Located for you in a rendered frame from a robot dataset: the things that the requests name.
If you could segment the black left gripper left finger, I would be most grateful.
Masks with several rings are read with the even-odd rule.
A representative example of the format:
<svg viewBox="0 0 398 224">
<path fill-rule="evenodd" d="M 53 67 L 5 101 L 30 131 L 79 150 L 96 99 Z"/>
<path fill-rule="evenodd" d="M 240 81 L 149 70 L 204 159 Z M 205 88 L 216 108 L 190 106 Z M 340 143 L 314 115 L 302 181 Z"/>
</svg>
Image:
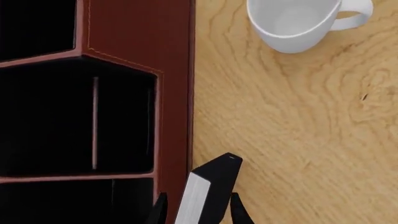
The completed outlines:
<svg viewBox="0 0 398 224">
<path fill-rule="evenodd" d="M 167 219 L 168 198 L 166 192 L 161 192 L 154 204 L 145 224 L 165 224 Z"/>
</svg>

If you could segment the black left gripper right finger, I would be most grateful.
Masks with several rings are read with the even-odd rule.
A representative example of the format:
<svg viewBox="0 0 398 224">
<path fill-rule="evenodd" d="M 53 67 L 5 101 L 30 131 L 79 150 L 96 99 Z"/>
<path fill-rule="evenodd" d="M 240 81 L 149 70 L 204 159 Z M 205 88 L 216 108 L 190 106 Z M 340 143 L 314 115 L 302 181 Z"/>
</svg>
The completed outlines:
<svg viewBox="0 0 398 224">
<path fill-rule="evenodd" d="M 230 210 L 233 224 L 255 224 L 246 211 L 239 194 L 236 192 L 231 194 Z"/>
</svg>

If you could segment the red-brown desk caddy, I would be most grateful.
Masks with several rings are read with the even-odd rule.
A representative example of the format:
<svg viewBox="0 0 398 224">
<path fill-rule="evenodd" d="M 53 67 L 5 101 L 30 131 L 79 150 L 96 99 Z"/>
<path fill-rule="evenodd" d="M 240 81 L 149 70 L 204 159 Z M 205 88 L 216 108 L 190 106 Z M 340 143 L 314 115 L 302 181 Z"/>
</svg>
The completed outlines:
<svg viewBox="0 0 398 224">
<path fill-rule="evenodd" d="M 0 224 L 177 214 L 194 0 L 0 0 Z"/>
</svg>

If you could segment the white mug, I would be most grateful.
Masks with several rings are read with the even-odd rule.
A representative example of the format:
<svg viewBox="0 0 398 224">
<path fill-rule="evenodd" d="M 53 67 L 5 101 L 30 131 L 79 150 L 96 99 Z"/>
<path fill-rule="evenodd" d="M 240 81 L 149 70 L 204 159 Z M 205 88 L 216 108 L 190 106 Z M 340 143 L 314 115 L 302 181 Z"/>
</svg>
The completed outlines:
<svg viewBox="0 0 398 224">
<path fill-rule="evenodd" d="M 372 0 L 247 0 L 260 38 L 284 54 L 304 52 L 329 31 L 354 29 L 373 14 Z"/>
</svg>

